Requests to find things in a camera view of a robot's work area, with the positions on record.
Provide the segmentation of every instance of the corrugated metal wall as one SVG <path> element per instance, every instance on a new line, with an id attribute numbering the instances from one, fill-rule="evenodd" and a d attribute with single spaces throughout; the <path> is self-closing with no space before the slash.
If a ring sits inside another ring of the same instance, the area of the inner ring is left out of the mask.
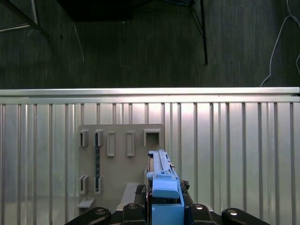
<path id="1" fill-rule="evenodd" d="M 284 98 L 0 105 L 1 224 L 74 218 L 78 126 L 144 123 L 164 124 L 165 148 L 196 202 L 300 224 L 300 103 Z"/>

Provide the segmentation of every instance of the wire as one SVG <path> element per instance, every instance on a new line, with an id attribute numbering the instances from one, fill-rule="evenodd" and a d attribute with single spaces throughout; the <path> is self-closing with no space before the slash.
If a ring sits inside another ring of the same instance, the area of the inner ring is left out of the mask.
<path id="1" fill-rule="evenodd" d="M 283 23 L 281 25 L 280 32 L 278 34 L 276 43 L 274 45 L 273 52 L 272 52 L 271 59 L 270 59 L 269 75 L 266 77 L 266 79 L 264 79 L 264 81 L 262 82 L 262 84 L 261 84 L 260 87 L 262 87 L 264 85 L 264 83 L 271 77 L 271 67 L 272 67 L 271 65 L 272 65 L 272 60 L 273 60 L 274 52 L 275 52 L 275 49 L 277 47 L 277 44 L 278 44 L 278 41 L 279 41 L 279 38 L 280 38 L 280 35 L 281 35 L 281 32 L 282 32 L 282 29 L 283 29 L 283 27 L 284 27 L 285 22 L 287 21 L 287 19 L 292 18 L 297 23 L 297 25 L 299 26 L 299 29 L 300 29 L 300 22 L 299 22 L 299 20 L 291 13 L 291 10 L 290 10 L 290 7 L 289 7 L 289 0 L 286 0 L 286 6 L 287 6 L 287 11 L 289 12 L 289 15 L 285 18 L 285 20 L 283 21 Z M 299 54 L 298 58 L 296 59 L 296 67 L 297 67 L 298 73 L 300 75 L 300 70 L 299 70 L 299 66 L 298 66 L 299 59 L 300 59 L 300 54 Z"/>

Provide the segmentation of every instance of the black pole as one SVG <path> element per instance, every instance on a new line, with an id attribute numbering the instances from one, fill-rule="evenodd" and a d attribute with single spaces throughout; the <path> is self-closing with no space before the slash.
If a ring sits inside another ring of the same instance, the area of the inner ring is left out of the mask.
<path id="1" fill-rule="evenodd" d="M 48 40 L 51 39 L 51 36 L 46 31 L 44 31 L 39 25 L 37 25 L 33 20 L 31 20 L 27 15 L 25 15 L 21 10 L 19 10 L 18 7 L 16 7 L 9 0 L 0 0 L 0 3 L 2 3 L 8 10 L 15 13 L 19 18 L 24 20 L 31 28 L 40 32 L 41 35 L 43 35 L 45 38 L 47 38 Z"/>
<path id="2" fill-rule="evenodd" d="M 202 31 L 203 31 L 204 57 L 205 57 L 205 64 L 207 65 L 208 64 L 208 59 L 207 59 L 207 44 L 206 44 L 206 31 L 205 31 L 203 0 L 200 0 L 200 6 L 201 6 L 201 19 L 202 19 Z"/>

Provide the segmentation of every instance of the blue 3d printed part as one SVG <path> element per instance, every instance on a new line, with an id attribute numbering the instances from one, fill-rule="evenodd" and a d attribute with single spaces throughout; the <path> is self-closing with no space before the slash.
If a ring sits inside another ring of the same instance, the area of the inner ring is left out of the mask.
<path id="1" fill-rule="evenodd" d="M 180 188 L 180 179 L 171 166 L 168 154 L 164 150 L 149 151 L 153 158 L 153 171 L 147 173 L 152 180 L 152 197 L 177 199 L 174 204 L 152 204 L 153 225 L 183 225 L 184 201 Z"/>

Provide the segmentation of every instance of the gray pegboard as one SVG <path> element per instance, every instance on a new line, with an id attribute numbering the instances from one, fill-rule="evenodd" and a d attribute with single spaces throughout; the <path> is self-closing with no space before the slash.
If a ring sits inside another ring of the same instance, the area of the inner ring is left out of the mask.
<path id="1" fill-rule="evenodd" d="M 98 192 L 95 192 L 96 133 L 101 174 Z M 127 183 L 144 183 L 148 151 L 165 146 L 161 124 L 82 125 L 78 135 L 80 205 L 86 205 L 85 201 L 90 205 L 95 199 L 91 207 L 101 206 L 111 211 L 120 204 Z"/>

